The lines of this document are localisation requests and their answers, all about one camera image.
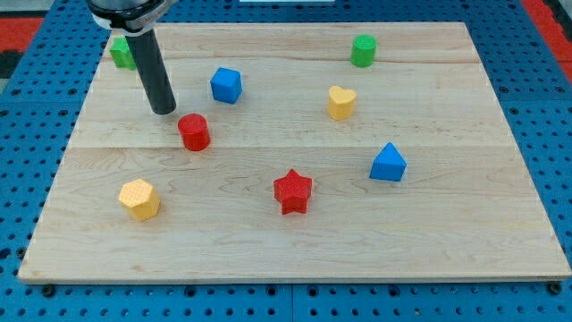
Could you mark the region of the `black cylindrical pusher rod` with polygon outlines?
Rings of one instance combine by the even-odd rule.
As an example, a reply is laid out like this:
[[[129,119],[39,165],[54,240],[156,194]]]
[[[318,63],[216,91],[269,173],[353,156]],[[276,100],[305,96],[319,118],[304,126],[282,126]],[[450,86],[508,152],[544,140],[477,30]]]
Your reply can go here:
[[[160,115],[172,113],[176,101],[155,31],[126,39],[151,110]]]

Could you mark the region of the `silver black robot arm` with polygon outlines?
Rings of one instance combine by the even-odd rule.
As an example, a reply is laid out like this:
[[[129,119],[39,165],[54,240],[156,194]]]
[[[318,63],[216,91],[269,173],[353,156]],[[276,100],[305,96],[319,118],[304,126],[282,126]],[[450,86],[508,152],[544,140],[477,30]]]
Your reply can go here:
[[[121,32],[139,72],[151,110],[166,115],[176,108],[171,82],[158,45],[155,25],[176,0],[88,0],[94,21]]]

